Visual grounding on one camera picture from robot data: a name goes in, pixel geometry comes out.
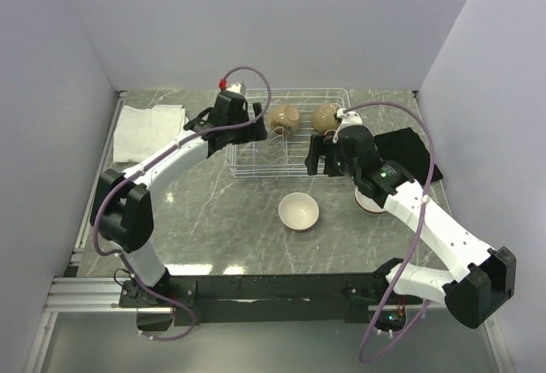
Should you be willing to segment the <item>red floral bowl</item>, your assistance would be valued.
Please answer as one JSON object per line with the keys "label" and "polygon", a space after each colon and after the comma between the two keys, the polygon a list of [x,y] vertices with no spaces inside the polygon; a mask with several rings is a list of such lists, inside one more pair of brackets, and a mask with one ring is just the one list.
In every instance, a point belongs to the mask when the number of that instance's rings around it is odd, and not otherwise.
{"label": "red floral bowl", "polygon": [[280,201],[277,211],[282,223],[295,231],[306,231],[312,228],[320,214],[315,199],[302,192],[285,195]]}

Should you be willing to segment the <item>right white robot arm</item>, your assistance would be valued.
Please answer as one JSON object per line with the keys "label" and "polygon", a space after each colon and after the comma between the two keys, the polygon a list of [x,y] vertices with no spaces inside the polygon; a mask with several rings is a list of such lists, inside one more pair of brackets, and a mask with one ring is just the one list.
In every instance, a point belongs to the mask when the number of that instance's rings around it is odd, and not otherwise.
{"label": "right white robot arm", "polygon": [[474,236],[425,195],[402,165],[383,160],[365,126],[347,125],[333,136],[312,135],[305,158],[308,175],[317,174],[321,158],[325,175],[345,176],[354,183],[361,207],[374,205],[399,219],[445,266],[441,271],[405,259],[388,260],[374,273],[379,301],[389,304],[400,296],[415,296],[444,304],[458,322],[476,329],[513,296],[514,254]]}

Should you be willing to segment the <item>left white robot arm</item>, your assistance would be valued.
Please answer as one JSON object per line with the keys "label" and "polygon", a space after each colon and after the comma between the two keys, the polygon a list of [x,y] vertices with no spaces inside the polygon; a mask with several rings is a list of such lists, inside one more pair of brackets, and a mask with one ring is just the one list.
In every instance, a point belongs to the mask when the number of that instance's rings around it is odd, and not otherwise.
{"label": "left white robot arm", "polygon": [[90,216],[93,247],[101,257],[120,257],[149,305],[176,298],[170,272],[151,242],[154,195],[229,144],[265,140],[267,108],[248,103],[236,90],[221,90],[214,104],[186,122],[167,145],[123,172],[108,169],[100,175]]}

